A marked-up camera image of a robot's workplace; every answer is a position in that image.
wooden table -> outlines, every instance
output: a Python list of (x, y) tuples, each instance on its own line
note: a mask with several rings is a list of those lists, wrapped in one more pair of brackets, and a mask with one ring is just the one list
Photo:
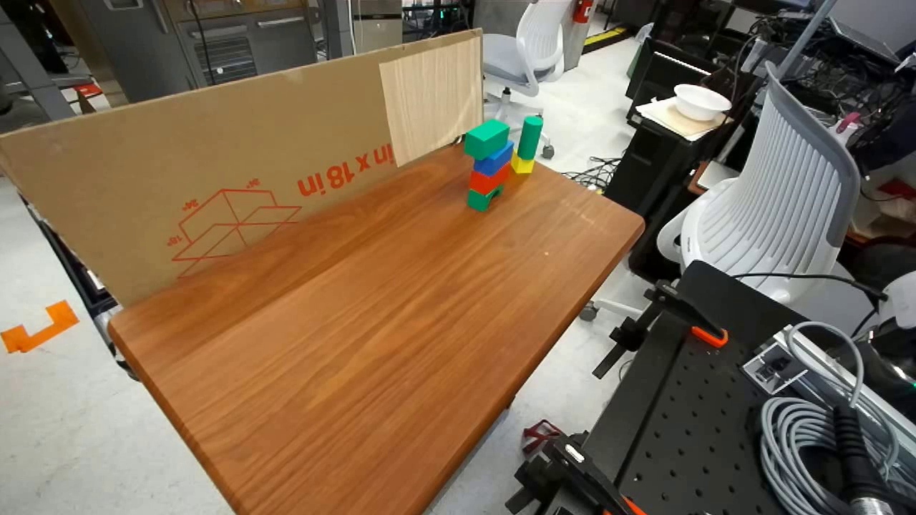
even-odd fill
[(459, 146), (127, 308), (112, 335), (240, 511), (422, 511), (641, 232)]

toy block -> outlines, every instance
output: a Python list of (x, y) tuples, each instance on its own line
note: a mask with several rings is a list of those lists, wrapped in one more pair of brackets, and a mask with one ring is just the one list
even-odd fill
[(518, 155), (512, 158), (512, 169), (517, 175), (532, 175), (535, 171), (535, 159), (521, 159)]
[(468, 205), (475, 208), (475, 211), (488, 211), (489, 202), (504, 195), (504, 185), (494, 188), (489, 195), (479, 195), (479, 192), (468, 192)]
[(481, 125), (464, 133), (464, 155), (485, 159), (504, 148), (509, 140), (509, 125), (501, 120), (485, 120)]
[(475, 171), (481, 175), (498, 175), (512, 158), (512, 140), (507, 140), (498, 150), (494, 150), (489, 158), (485, 159), (475, 159)]
[(471, 175), (471, 188), (479, 192), (479, 195), (489, 195), (494, 188), (504, 185), (509, 179), (509, 166), (504, 166), (498, 175), (481, 175), (481, 171), (472, 171)]
[(535, 159), (542, 130), (544, 130), (544, 118), (542, 115), (524, 118), (521, 140), (518, 140), (518, 158), (521, 159)]

